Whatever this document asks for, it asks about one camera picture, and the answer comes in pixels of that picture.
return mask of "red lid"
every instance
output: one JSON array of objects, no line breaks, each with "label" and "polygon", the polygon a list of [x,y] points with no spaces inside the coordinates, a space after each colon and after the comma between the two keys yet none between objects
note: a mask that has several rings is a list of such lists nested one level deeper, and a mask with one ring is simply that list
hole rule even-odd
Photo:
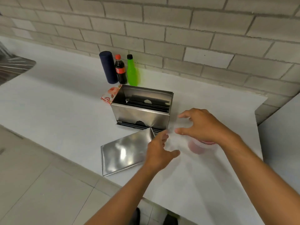
[{"label": "red lid", "polygon": [[120,59],[121,59],[121,55],[116,55],[116,56],[115,56],[115,59],[116,59],[116,60],[120,60]]}]

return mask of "brick wall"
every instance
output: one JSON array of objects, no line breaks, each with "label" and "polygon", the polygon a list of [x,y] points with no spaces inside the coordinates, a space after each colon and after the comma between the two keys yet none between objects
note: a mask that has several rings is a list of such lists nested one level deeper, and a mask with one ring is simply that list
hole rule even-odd
[{"label": "brick wall", "polygon": [[300,90],[300,0],[0,0],[0,33],[263,94],[260,123]]}]

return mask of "plastic bottle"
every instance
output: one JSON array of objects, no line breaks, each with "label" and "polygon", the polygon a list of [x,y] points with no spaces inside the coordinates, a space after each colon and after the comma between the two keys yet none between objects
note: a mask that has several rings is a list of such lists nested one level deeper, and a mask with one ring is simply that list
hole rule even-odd
[{"label": "plastic bottle", "polygon": [[128,63],[128,69],[127,69],[128,83],[131,86],[137,86],[138,85],[137,70],[134,67],[132,55],[127,55],[127,63]]},{"label": "plastic bottle", "polygon": [[115,63],[113,60],[113,54],[110,51],[102,51],[99,54],[104,73],[107,82],[110,84],[115,84],[118,82],[118,75],[115,71]]},{"label": "plastic bottle", "polygon": [[115,71],[118,74],[119,83],[120,84],[127,84],[127,77],[125,72],[125,64],[121,60],[121,55],[115,56],[116,62],[115,62]]},{"label": "plastic bottle", "polygon": [[214,142],[199,141],[191,138],[188,143],[188,147],[193,153],[202,154],[207,150],[216,149],[218,145]]}]

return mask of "blue thermos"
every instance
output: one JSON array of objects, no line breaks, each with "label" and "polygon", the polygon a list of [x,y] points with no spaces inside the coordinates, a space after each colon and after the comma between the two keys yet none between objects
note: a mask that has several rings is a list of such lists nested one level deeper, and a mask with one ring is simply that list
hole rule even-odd
[{"label": "blue thermos", "polygon": [[100,60],[104,69],[104,73],[107,82],[115,84],[118,82],[118,75],[115,71],[115,62],[113,60],[113,54],[110,51],[102,51],[100,54]]}]

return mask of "sink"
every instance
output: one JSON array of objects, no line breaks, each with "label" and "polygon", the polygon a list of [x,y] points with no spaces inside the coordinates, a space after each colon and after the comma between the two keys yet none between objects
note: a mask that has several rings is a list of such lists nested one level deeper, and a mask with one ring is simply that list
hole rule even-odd
[{"label": "sink", "polygon": [[36,64],[35,61],[19,56],[3,56],[0,60],[0,85],[25,73]]}]

